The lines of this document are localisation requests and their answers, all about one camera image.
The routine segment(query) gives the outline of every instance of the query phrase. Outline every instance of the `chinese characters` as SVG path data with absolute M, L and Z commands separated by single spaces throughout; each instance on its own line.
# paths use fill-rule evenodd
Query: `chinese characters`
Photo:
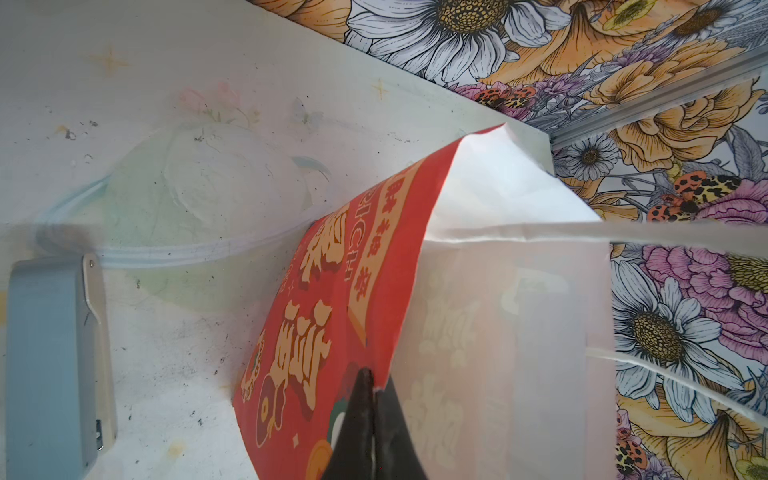
M 325 334 L 332 307 L 318 300 L 310 318 L 300 316 L 299 308 L 292 301 L 286 304 L 283 324 L 277 333 L 274 360 L 261 387 L 257 419 L 259 447 L 283 424 L 286 389 L 292 378 L 302 387 L 306 406 L 315 409 L 320 360 L 328 358 L 331 349 L 331 341 L 325 340 Z
M 288 264 L 288 269 L 286 270 L 285 275 L 283 275 L 283 281 L 280 282 L 280 288 L 277 289 L 278 295 L 281 294 L 286 289 L 286 286 L 288 286 L 288 282 L 291 280 L 291 275 L 290 275 L 291 272 L 293 272 L 293 261 Z M 292 289 L 293 289 L 293 284 L 291 284 L 290 288 L 288 289 L 289 294 Z
M 430 283 L 440 283 L 432 278 Z M 434 354 L 437 349 L 451 353 L 451 367 L 467 365 L 467 351 L 475 341 L 472 328 L 480 302 L 472 302 L 465 307 L 455 307 L 451 299 L 435 295 L 427 300 L 427 314 L 424 319 L 422 342 L 419 351 L 422 354 Z
M 261 355 L 264 352 L 264 330 L 262 330 L 259 335 L 256 347 L 257 350 L 256 355 L 253 358 L 253 368 L 250 371 L 246 369 L 243 374 L 243 379 L 240 380 L 240 395 L 243 397 L 243 402 L 250 400 L 250 396 L 253 395 L 253 387 L 256 385 L 256 379 L 259 378 Z
M 322 260 L 327 263 L 341 263 L 344 259 L 344 230 L 346 229 L 346 214 L 349 204 L 341 207 L 323 220 L 323 224 L 315 232 L 301 260 L 301 281 L 309 282 L 312 269 L 323 270 Z
M 377 190 L 378 186 L 368 190 L 360 199 L 360 203 L 355 210 L 355 225 L 352 227 L 352 234 L 349 235 L 349 245 L 347 245 L 348 252 L 346 254 L 344 280 L 352 278 L 360 244 L 362 243 L 362 239 L 366 236 L 366 220 L 364 217 L 371 211 L 371 202 L 373 201 L 373 196 L 376 194 Z
M 395 195 L 397 192 L 400 191 L 402 188 L 402 182 L 405 179 L 400 177 L 399 179 L 392 182 L 387 188 L 386 188 L 386 197 L 384 198 L 384 207 L 382 207 L 382 212 L 385 214 L 388 214 L 392 211 L 392 208 L 395 207 L 395 204 L 397 204 L 397 199 L 395 198 Z
M 361 296 L 365 296 L 368 292 L 368 283 L 371 281 L 371 272 L 367 266 L 360 269 L 360 275 L 355 280 L 355 291 L 357 292 L 357 300 L 360 300 Z
M 421 382 L 415 381 L 411 385 L 411 398 L 402 404 L 402 412 L 419 455 L 454 469 L 464 410 L 459 403 L 444 399 L 445 392 L 438 391 L 435 384 L 432 374 L 424 375 Z
M 368 249 L 368 257 L 376 255 L 379 252 L 379 248 L 382 247 L 382 235 L 387 230 L 389 230 L 389 220 L 385 218 L 376 228 L 376 236 L 371 240 L 371 247 Z

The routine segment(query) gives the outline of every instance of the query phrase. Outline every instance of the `red paper bag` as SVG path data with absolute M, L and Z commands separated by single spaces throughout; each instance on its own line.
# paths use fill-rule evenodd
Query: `red paper bag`
M 376 385 L 386 384 L 427 221 L 457 146 L 369 188 L 302 239 L 234 398 L 260 478 L 319 478 L 357 371 L 368 366 Z M 270 461 L 286 453 L 290 461 Z

